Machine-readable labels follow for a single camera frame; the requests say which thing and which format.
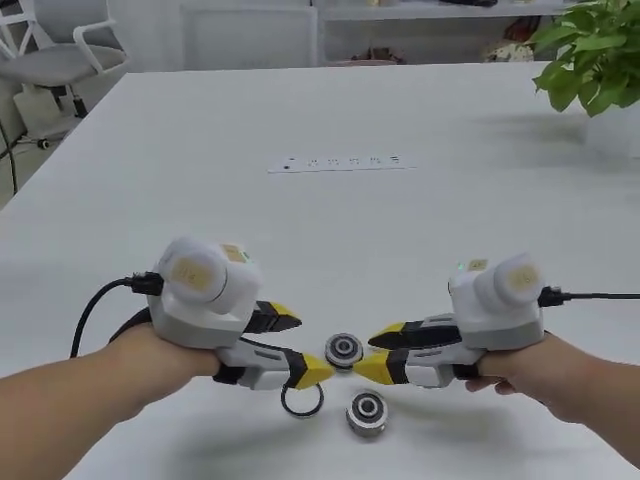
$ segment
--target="white shelf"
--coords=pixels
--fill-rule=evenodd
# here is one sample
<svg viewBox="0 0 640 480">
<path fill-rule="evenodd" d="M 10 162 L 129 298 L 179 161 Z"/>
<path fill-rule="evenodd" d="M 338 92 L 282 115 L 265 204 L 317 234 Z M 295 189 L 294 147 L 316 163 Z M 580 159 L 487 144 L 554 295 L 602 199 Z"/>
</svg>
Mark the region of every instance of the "white shelf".
<svg viewBox="0 0 640 480">
<path fill-rule="evenodd" d="M 391 7 L 330 7 L 320 11 L 326 21 L 414 20 L 423 18 L 479 18 L 557 15 L 566 5 L 501 1 L 493 7 L 434 2 L 406 2 Z"/>
</svg>

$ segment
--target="human hand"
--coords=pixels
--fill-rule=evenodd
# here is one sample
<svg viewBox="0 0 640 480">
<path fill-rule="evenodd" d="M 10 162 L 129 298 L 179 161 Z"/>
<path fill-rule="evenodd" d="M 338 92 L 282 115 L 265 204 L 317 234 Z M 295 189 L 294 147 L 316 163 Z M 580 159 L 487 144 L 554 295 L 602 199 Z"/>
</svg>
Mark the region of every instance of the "human hand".
<svg viewBox="0 0 640 480">
<path fill-rule="evenodd" d="M 589 379 L 601 363 L 604 361 L 547 334 L 531 347 L 485 355 L 480 361 L 483 378 L 468 381 L 467 390 L 477 392 L 495 385 L 500 395 L 522 393 L 544 404 L 560 420 L 580 423 Z"/>
<path fill-rule="evenodd" d="M 220 361 L 212 351 L 179 347 L 158 337 L 150 324 L 131 328 L 99 354 L 126 375 L 137 393 L 130 417 L 148 404 L 177 392 L 194 377 L 214 376 Z"/>
</svg>

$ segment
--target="metal bearing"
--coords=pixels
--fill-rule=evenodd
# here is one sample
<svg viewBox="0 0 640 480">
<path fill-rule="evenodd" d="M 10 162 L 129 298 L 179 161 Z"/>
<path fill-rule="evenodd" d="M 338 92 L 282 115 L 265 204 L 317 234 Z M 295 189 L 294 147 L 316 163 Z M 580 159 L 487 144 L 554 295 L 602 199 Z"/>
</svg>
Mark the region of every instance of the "metal bearing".
<svg viewBox="0 0 640 480">
<path fill-rule="evenodd" d="M 324 349 L 324 356 L 338 371 L 349 371 L 362 360 L 364 349 L 362 343 L 349 333 L 338 333 L 329 340 Z"/>
<path fill-rule="evenodd" d="M 356 395 L 347 408 L 347 423 L 356 435 L 375 438 L 387 426 L 389 408 L 376 392 L 365 391 Z"/>
</svg>

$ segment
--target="forearm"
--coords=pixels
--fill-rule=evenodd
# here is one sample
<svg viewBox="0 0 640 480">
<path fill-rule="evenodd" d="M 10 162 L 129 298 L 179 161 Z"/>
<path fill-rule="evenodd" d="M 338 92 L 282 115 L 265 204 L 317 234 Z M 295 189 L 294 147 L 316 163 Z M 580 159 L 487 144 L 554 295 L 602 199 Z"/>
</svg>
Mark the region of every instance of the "forearm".
<svg viewBox="0 0 640 480">
<path fill-rule="evenodd" d="M 104 352 L 0 380 L 3 480 L 58 480 L 139 408 L 139 387 Z"/>
<path fill-rule="evenodd" d="M 582 423 L 640 468 L 640 367 L 602 360 L 588 381 Z"/>
</svg>

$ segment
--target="black rubber ring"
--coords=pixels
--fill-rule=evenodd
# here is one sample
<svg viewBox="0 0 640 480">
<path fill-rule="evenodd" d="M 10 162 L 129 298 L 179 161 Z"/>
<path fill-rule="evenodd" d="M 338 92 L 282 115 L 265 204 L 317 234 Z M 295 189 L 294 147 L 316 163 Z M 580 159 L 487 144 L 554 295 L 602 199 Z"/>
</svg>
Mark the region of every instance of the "black rubber ring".
<svg viewBox="0 0 640 480">
<path fill-rule="evenodd" d="M 285 385 L 284 387 L 282 387 L 282 392 L 280 393 L 280 403 L 282 404 L 282 408 L 284 408 L 284 411 L 287 412 L 289 415 L 292 415 L 296 418 L 313 417 L 320 410 L 322 410 L 322 407 L 324 405 L 324 389 L 322 388 L 322 385 L 320 385 L 319 383 L 316 384 L 316 388 L 320 393 L 320 397 L 318 398 L 318 404 L 308 412 L 294 412 L 293 410 L 291 410 L 289 405 L 287 405 L 287 392 L 289 391 L 289 387 Z"/>
</svg>

